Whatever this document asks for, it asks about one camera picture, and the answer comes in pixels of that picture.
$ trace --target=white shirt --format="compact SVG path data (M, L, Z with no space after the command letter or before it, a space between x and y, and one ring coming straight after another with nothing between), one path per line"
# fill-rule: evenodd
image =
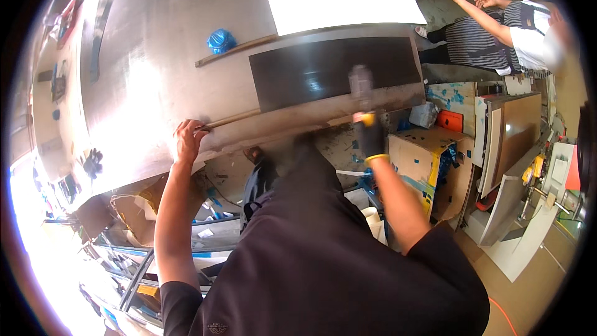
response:
M512 45L521 67L533 70L547 70L543 58L543 39L537 30L510 27Z
M546 6L531 2L530 0L523 0L525 4L535 7L541 7L544 9L548 9ZM533 12L533 20L535 22L535 27L543 34L546 34L549 29L549 20L550 15L547 13L543 13L540 11ZM518 56L518 63L525 67L526 69L533 69L533 70L547 70L548 66L545 63L545 59L543 57L543 35L539 33L537 30L531 29L521 29L517 27L510 27L510 35L512 38L512 45L514 46L514 51L516 51L516 56ZM497 74L501 76L506 76L511 73L510 67L506 69L496 69Z

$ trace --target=yellow glove cuff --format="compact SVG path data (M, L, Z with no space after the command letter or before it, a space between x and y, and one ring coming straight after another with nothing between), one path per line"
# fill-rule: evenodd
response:
M381 154L376 154L376 155L373 155L373 156L369 156L369 157L367 157L367 158L365 159L365 162L367 162L367 163L368 163L369 161L371 161L371 160L373 160L373 159L377 159L378 157L385 157L385 158L386 158L388 161L390 161L390 155L389 155L389 154L386 154L386 153L381 153Z

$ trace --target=striped apron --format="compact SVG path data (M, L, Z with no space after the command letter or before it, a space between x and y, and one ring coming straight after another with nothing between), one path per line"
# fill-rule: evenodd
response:
M502 25L538 31L533 19L533 11L536 10L545 11L543 8L522 2L511 2L504 10L491 9L485 12ZM549 72L535 72L521 67L516 50L497 40L470 16L456 19L446 28L446 41L451 63L487 69L510 67L511 74L524 73L529 77L549 74Z

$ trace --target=sandal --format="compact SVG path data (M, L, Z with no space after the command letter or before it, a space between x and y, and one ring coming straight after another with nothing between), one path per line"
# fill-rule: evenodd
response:
M263 150L261 150L259 147L245 148L243 149L243 153L245 154L247 160L252 162L253 165L255 165L257 161L264 156Z
M427 39L427 29L422 27L422 26L415 26L414 27L414 31L415 33L417 33L418 35L421 35L423 38Z

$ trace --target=wooden stick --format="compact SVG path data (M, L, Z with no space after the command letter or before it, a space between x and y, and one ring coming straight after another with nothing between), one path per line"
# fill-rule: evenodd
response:
M268 35L267 37L254 39L251 41L247 41L246 43L241 43L238 46L236 46L235 48L232 48L223 54L214 54L214 55L210 55L205 58L202 58L199 61L195 61L195 68L202 67L205 64L211 63L212 61L215 61L219 58L228 56L230 54L235 54L236 52L240 52L245 49L249 49L249 48L253 48L253 47L257 47L257 46L261 46L262 44L271 43L276 40L278 40L278 36L276 34L272 34L272 35Z
M252 117L252 116L257 116L258 114L261 114L261 109L260 108L253 109L253 110L250 110L248 112L244 112L244 113L240 113L240 114L235 114L234 116L230 116L230 117L227 117L227 118L222 118L221 120L218 120L218 121L210 122L210 123L206 124L205 126L202 126L201 130L207 130L207 131L209 131L209 130L215 129L217 127L223 126L223 125L225 125L227 123L231 123L231 122L235 122L235 121L240 121L240 120L245 119L245 118L249 118L249 117Z

